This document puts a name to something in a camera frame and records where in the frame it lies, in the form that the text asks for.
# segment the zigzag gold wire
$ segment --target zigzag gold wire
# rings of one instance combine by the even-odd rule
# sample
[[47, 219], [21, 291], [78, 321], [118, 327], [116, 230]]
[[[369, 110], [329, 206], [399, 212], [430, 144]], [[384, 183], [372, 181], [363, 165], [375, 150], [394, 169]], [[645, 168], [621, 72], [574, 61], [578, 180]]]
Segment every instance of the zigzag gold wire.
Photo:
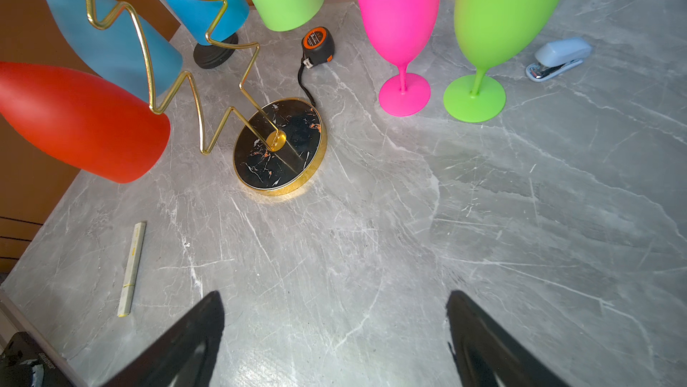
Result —
[[238, 116], [239, 120], [243, 122], [243, 124], [250, 129], [253, 134], [255, 134], [256, 137], [262, 141], [262, 143], [267, 147], [268, 150], [270, 151], [276, 151], [280, 146], [277, 144], [279, 140], [285, 140], [286, 136], [283, 135], [283, 131], [279, 130], [277, 126], [270, 120], [266, 113], [262, 110], [260, 105], [253, 99], [252, 96], [245, 90], [244, 84], [246, 82], [246, 78], [248, 78], [248, 74], [251, 72], [251, 68], [255, 64], [255, 60], [258, 57], [258, 53], [260, 52], [260, 44], [258, 43], [247, 43], [247, 44], [227, 44], [227, 43], [221, 43], [220, 41], [212, 39], [212, 32], [215, 30], [217, 25], [219, 24], [220, 20], [222, 19], [222, 16], [224, 13], [227, 11], [229, 7], [229, 3], [227, 0], [199, 0], [199, 1], [213, 1], [213, 2], [222, 2], [222, 7], [219, 11], [219, 13], [215, 16], [214, 20], [212, 21], [212, 24], [208, 28], [208, 31], [205, 33], [205, 39], [207, 42], [209, 42], [212, 45], [216, 45], [221, 48], [230, 48], [230, 49], [248, 49], [248, 48], [255, 48], [255, 52], [253, 53], [253, 57], [251, 58], [250, 63], [248, 64], [248, 67], [246, 68], [246, 72], [243, 74], [243, 78], [241, 78], [241, 81], [238, 83], [238, 88], [241, 90], [241, 93], [244, 94], [246, 98], [253, 104], [255, 108], [260, 111], [262, 116], [272, 125], [274, 130], [276, 131], [275, 137], [272, 139], [272, 144], [268, 143], [264, 137], [262, 137], [261, 134], [259, 134], [255, 128], [253, 128], [250, 123], [248, 123], [248, 120], [238, 112], [238, 110], [235, 107], [229, 107], [227, 108], [227, 111], [224, 113], [224, 117], [222, 117], [222, 120], [219, 122], [219, 125], [217, 126], [217, 130], [215, 131], [214, 135], [212, 135], [212, 139], [210, 140], [210, 144], [205, 146], [205, 120], [203, 118], [203, 107], [201, 105], [201, 98], [200, 95], [198, 94], [198, 88], [196, 87], [196, 81], [193, 78], [193, 74], [190, 73], [189, 71], [182, 71], [179, 73], [179, 76], [176, 77], [176, 81], [170, 88], [169, 92], [167, 92], [167, 96], [165, 99], [162, 101], [162, 103], [157, 106], [156, 105], [156, 96], [155, 96], [155, 76], [153, 75], [152, 72], [152, 61], [150, 59], [150, 51], [148, 50], [148, 41], [146, 40], [146, 35], [143, 32], [143, 28], [141, 26], [141, 21], [139, 20], [138, 14], [136, 13], [136, 10], [129, 4], [128, 2], [124, 1], [119, 1], [117, 4], [112, 8], [112, 10], [103, 18], [103, 20], [98, 20], [97, 14], [96, 14], [96, 0], [86, 0], [86, 14], [88, 16], [89, 22], [91, 22], [91, 25], [94, 28], [97, 28], [99, 30], [106, 30], [112, 24], [115, 23], [117, 18], [120, 16], [121, 13], [126, 11], [129, 13], [129, 16], [131, 17], [131, 21], [133, 22], [134, 28], [136, 30], [136, 35], [138, 36], [138, 40], [141, 44], [141, 50], [143, 53], [143, 60], [146, 64], [146, 74], [148, 77], [148, 105], [150, 107], [150, 110], [155, 113], [155, 114], [162, 114], [167, 107], [169, 106], [170, 102], [172, 102], [172, 99], [175, 97], [176, 92], [179, 90], [181, 85], [184, 83], [184, 80], [188, 80], [189, 85], [191, 86], [191, 91], [193, 92], [193, 99], [195, 100], [196, 103], [196, 112], [198, 113], [198, 127], [199, 127], [199, 134], [200, 134], [200, 150], [203, 155], [208, 155], [212, 151], [215, 143], [217, 142], [217, 138], [219, 138], [219, 134], [221, 133], [222, 129], [224, 129], [224, 125], [227, 122], [227, 119], [229, 118], [229, 115], [233, 112]]

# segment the goblet base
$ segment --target goblet base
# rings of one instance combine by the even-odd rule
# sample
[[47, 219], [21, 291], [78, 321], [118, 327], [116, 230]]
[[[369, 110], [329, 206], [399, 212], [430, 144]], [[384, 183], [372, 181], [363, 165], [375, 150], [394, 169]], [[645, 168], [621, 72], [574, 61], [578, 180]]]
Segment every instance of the goblet base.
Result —
[[405, 75], [405, 93], [400, 92], [400, 76], [391, 77], [379, 91], [379, 104], [392, 116], [406, 117], [419, 112], [429, 102], [432, 89], [423, 77], [416, 73]]
[[446, 111], [461, 122], [480, 123], [498, 116], [506, 105], [506, 91], [500, 82], [485, 76], [477, 95], [471, 95], [475, 75], [460, 77], [444, 92]]

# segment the stapler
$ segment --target stapler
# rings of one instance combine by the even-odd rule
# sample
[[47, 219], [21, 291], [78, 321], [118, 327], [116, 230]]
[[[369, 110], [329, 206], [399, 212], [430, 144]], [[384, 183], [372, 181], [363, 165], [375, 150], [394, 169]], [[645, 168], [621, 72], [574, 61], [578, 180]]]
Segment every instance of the stapler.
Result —
[[583, 62], [591, 54], [591, 46], [580, 37], [547, 43], [535, 53], [538, 63], [525, 68], [532, 81], [542, 82], [554, 78]]

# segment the black strap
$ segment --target black strap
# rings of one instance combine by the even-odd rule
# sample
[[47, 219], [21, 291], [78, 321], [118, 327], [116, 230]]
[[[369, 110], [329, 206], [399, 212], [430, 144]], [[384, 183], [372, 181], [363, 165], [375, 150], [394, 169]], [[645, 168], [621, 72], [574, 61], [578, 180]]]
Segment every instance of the black strap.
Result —
[[310, 100], [310, 103], [313, 105], [313, 107], [316, 107], [317, 104], [315, 103], [315, 100], [313, 98], [313, 95], [310, 94], [310, 91], [305, 88], [303, 85], [303, 69], [305, 69], [305, 63], [303, 61], [305, 60], [305, 55], [303, 56], [303, 59], [301, 59], [301, 67], [298, 69], [298, 85], [303, 89], [305, 94], [308, 96], [308, 99]]

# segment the gray marble countertop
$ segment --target gray marble countertop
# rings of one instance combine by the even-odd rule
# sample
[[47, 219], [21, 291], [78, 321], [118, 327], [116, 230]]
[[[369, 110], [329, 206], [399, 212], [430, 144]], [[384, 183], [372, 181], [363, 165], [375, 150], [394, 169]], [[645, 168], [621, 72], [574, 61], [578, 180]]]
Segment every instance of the gray marble countertop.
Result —
[[[251, 193], [234, 175], [232, 119], [197, 149], [186, 87], [172, 137], [129, 185], [81, 173], [3, 289], [91, 385], [106, 381], [211, 290], [226, 327], [213, 386], [457, 386], [449, 292], [462, 289], [574, 387], [678, 386], [687, 379], [687, 0], [562, 0], [535, 42], [490, 71], [500, 116], [468, 125], [442, 94], [473, 72], [442, 0], [410, 65], [432, 85], [419, 114], [377, 102], [396, 73], [355, 2], [308, 24], [333, 33], [333, 62], [306, 71], [329, 146], [297, 197]], [[239, 32], [262, 52], [259, 102], [303, 96], [299, 41], [252, 12]], [[595, 48], [551, 81], [524, 67], [545, 42]], [[198, 69], [205, 116], [253, 114], [238, 52]], [[133, 225], [148, 221], [133, 313], [117, 302]]]

